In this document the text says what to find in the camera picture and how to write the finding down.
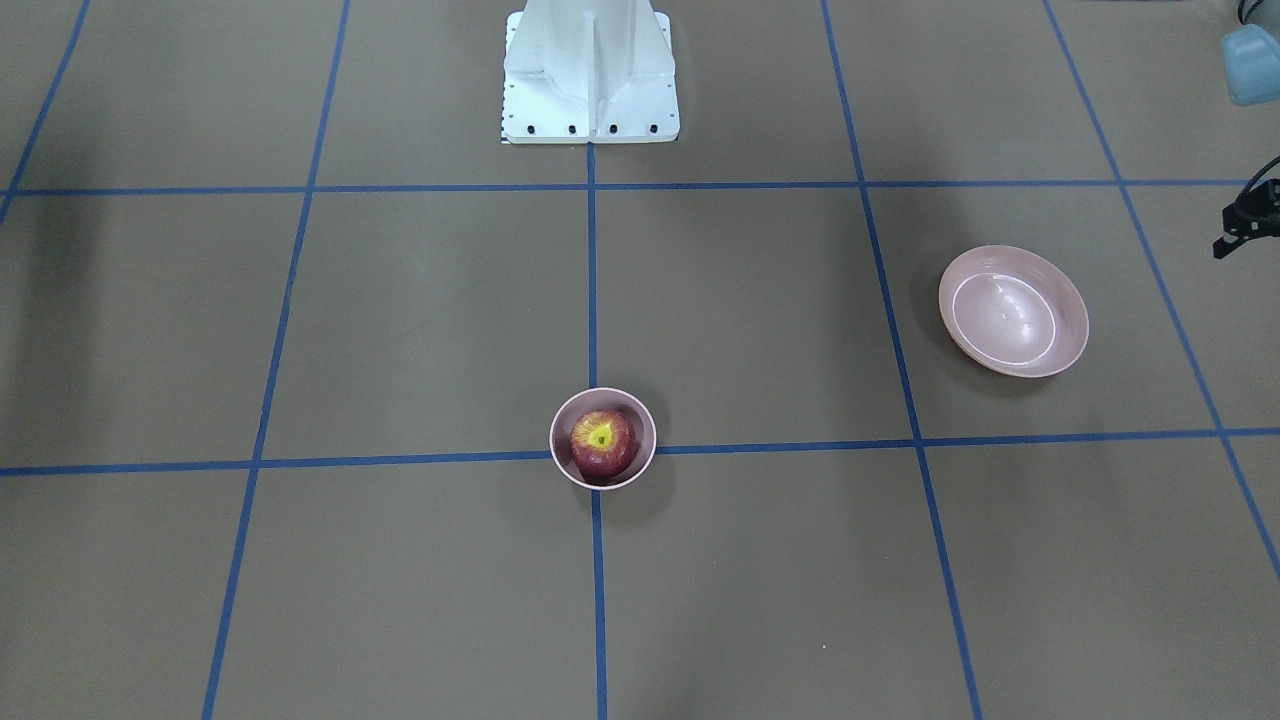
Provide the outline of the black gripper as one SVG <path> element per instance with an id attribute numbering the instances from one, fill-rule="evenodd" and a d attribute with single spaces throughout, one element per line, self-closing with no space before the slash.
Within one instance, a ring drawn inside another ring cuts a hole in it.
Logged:
<path id="1" fill-rule="evenodd" d="M 1213 259 L 1225 259 L 1253 240 L 1279 237 L 1279 179 L 1266 178 L 1243 188 L 1222 209 L 1222 234 L 1213 242 Z"/>

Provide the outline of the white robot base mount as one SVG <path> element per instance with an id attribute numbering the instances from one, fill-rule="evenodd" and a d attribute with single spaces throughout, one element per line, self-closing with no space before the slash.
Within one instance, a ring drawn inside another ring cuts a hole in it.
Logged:
<path id="1" fill-rule="evenodd" d="M 503 142 L 680 137 L 672 23 L 652 3 L 527 1 L 504 31 Z"/>

